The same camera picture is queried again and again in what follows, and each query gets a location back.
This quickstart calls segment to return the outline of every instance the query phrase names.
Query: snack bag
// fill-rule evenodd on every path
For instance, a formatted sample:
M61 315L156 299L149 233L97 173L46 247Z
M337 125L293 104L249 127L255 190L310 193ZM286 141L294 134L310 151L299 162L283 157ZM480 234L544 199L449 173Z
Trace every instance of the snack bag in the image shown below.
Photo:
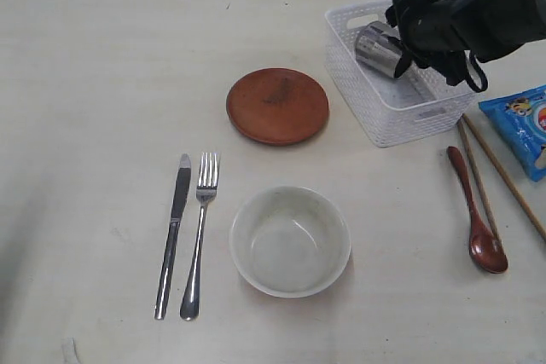
M546 84L479 104L503 140L512 148L526 174L546 176Z

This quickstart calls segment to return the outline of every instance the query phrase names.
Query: silver fork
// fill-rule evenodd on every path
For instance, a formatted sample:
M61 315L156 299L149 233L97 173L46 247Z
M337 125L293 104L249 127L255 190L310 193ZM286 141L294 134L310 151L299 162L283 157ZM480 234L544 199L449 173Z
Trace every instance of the silver fork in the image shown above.
M218 177L220 173L220 157L217 153L203 153L199 166L197 182L197 200L201 203L199 212L199 227L195 238L194 256L191 261L188 283L180 306L180 317L191 321L199 315L199 289L201 270L201 249L203 247L203 229L205 227L206 208L216 197Z

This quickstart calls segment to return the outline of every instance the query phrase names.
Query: wooden spoon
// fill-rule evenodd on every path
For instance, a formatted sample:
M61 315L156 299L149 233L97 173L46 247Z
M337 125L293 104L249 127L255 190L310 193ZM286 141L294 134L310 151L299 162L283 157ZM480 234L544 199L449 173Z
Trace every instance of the wooden spoon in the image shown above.
M468 242L470 257L477 265L490 273L503 273L508 269L508 259L501 243L479 217L472 197L467 166L461 151L457 147L448 147L447 155L457 176L459 176L462 190L467 198L468 211L470 212L470 241Z

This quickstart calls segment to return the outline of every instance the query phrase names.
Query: wooden plate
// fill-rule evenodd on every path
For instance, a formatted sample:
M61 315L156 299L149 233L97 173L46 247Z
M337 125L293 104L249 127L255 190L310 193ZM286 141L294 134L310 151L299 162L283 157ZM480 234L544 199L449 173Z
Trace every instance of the wooden plate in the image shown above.
M315 135L328 120L328 98L311 77L287 68L251 72L231 88L231 123L244 136L290 145Z

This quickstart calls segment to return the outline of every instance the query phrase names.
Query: bowl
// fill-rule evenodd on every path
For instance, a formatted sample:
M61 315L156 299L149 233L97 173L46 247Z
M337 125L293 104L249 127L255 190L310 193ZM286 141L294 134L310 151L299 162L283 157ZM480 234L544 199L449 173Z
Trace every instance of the bowl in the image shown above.
M304 298L340 277L351 237L326 198L307 188L278 187L257 194L237 212L229 248L252 286L279 298Z

